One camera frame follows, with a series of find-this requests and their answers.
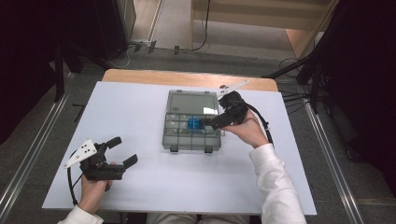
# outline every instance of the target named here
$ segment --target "blue object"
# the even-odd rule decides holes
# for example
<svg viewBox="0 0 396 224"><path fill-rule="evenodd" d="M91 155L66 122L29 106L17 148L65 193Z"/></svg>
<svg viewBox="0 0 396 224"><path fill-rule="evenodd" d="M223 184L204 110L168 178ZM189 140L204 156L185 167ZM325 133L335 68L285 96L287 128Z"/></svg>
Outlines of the blue object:
<svg viewBox="0 0 396 224"><path fill-rule="evenodd" d="M187 127L191 130L201 130L204 128L204 125L200 119L191 118L187 122Z"/></svg>

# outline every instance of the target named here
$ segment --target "person's left hand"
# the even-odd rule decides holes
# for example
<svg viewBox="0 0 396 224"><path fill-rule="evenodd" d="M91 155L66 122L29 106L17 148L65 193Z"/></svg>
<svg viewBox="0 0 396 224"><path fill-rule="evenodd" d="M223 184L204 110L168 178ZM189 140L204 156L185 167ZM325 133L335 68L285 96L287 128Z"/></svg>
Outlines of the person's left hand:
<svg viewBox="0 0 396 224"><path fill-rule="evenodd" d="M102 198L105 195L106 185L113 185L113 181L91 181L83 175L81 178L81 185L81 200L78 207L93 215L99 209Z"/></svg>

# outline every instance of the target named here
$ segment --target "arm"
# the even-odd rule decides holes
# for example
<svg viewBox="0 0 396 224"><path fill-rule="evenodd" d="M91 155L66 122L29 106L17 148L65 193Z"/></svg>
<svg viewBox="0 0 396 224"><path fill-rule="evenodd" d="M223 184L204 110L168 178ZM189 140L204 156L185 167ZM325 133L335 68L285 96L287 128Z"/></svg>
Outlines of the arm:
<svg viewBox="0 0 396 224"><path fill-rule="evenodd" d="M85 175L81 178L82 192L79 205L76 205L67 218L58 224L101 224L103 220L95 215L105 194L106 185L113 181L90 181Z"/></svg>
<svg viewBox="0 0 396 224"><path fill-rule="evenodd" d="M249 156L255 167L257 184L264 198L262 223L306 223L298 194L277 157L260 123L249 110L242 124L223 128L254 147Z"/></svg>

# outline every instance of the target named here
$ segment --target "hand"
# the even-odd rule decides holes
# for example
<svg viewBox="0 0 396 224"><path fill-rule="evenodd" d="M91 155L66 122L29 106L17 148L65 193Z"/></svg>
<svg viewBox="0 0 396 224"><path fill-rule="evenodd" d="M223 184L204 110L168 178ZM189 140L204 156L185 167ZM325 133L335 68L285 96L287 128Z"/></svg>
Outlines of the hand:
<svg viewBox="0 0 396 224"><path fill-rule="evenodd" d="M81 178L81 200L78 207L92 215L95 214L99 209L103 196L105 195L106 185L113 185L113 181L92 181L88 180L87 177L83 175Z"/></svg>
<svg viewBox="0 0 396 224"><path fill-rule="evenodd" d="M232 124L222 128L222 130L236 134L242 141L254 148L269 143L262 132L262 126L250 109L241 124Z"/></svg>

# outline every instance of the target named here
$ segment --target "person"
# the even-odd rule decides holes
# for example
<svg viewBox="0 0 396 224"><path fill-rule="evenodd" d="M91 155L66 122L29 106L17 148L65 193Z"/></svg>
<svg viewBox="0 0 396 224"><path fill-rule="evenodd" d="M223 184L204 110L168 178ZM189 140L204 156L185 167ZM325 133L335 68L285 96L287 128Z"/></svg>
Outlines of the person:
<svg viewBox="0 0 396 224"><path fill-rule="evenodd" d="M256 116L250 110L241 124L229 125L224 131L236 134L253 146L249 153L255 167L257 184L263 197L262 223L306 223L295 187L285 171L285 162L277 155L262 131ZM106 181L91 182L82 179L81 203L60 224L102 223L94 213L99 208ZM148 223L197 223L195 215L148 214ZM200 224L248 223L243 216L203 216Z"/></svg>

